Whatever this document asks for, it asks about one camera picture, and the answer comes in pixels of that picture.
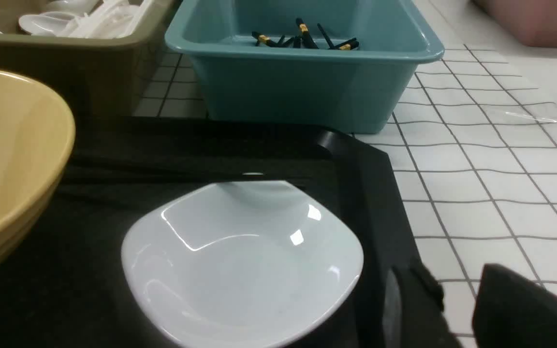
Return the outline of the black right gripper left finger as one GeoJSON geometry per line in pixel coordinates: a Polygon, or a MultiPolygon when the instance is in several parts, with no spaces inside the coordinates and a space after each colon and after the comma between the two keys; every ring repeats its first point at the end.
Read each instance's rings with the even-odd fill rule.
{"type": "Polygon", "coordinates": [[[444,291],[419,260],[394,265],[385,280],[387,348],[459,348],[444,316],[444,291]]]}

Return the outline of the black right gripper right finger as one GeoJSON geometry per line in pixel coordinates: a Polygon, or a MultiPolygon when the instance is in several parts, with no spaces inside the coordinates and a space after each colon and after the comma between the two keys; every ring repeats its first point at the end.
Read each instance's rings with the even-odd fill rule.
{"type": "Polygon", "coordinates": [[[557,295],[487,263],[471,326],[480,348],[557,348],[557,295]]]}

